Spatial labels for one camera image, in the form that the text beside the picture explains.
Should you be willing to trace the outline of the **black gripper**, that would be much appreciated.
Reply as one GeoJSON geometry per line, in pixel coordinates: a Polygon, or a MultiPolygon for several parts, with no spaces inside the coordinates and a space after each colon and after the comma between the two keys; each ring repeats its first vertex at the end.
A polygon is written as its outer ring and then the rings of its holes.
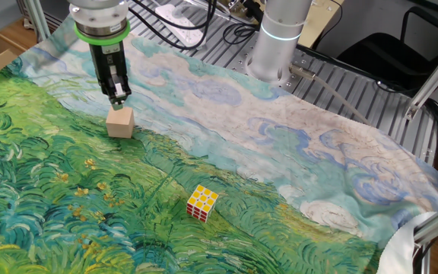
{"type": "Polygon", "coordinates": [[[131,94],[123,42],[108,46],[90,45],[90,53],[101,91],[109,98],[114,110],[121,110],[131,94]]]}

